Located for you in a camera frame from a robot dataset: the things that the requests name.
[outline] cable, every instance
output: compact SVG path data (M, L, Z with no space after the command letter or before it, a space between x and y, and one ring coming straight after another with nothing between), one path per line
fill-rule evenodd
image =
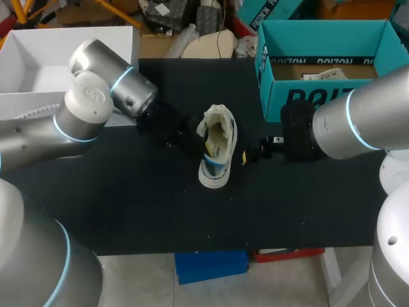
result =
M220 53L220 48L219 48L219 36L220 36L220 34L222 34L222 31L220 31L219 32L219 35L217 35L217 49L219 50L219 56L220 56L220 59L222 58L222 55L221 55L221 53Z

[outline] cardboard box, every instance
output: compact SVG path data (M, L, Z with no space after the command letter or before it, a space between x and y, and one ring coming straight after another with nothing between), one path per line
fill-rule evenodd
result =
M141 59L164 58L172 47L177 36L163 34L143 34L141 35Z
M387 20L266 20L258 35L255 66L268 122L280 122L281 107L293 99L321 105L409 64ZM349 79L300 80L334 67Z
M245 24L257 31L265 19L289 19L302 0L248 0L237 12Z
M319 0L317 19L389 19L395 0Z
M71 55L90 38L137 67L139 33L130 26L11 31L0 51L0 120L61 103L73 83Z

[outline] shoe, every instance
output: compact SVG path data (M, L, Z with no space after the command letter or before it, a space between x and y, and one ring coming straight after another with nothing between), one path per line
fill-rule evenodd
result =
M224 105L212 105L197 126L197 134L206 139L208 154L199 166L199 181L210 189L224 186L230 176L231 158L237 143L237 124Z

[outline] tag label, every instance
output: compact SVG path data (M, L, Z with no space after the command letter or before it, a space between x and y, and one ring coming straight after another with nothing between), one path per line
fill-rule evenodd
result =
M163 3L160 3L159 5L156 5L155 9L162 16L165 16L167 13L170 12L169 9L166 7L166 5L164 5Z
M260 9L258 14L250 22L250 28L257 31L260 24L274 11L275 6L280 0L267 0L263 7Z
M373 56L270 56L271 64L373 65Z

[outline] black table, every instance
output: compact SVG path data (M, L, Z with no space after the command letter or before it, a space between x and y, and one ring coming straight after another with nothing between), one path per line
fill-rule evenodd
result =
M225 104L238 125L229 183L213 191L199 161L158 150L134 127L104 129L84 156L2 174L99 255L225 249L370 245L385 199L383 153L348 161L240 164L241 148L280 125L266 124L254 63L142 60L140 71L186 113Z

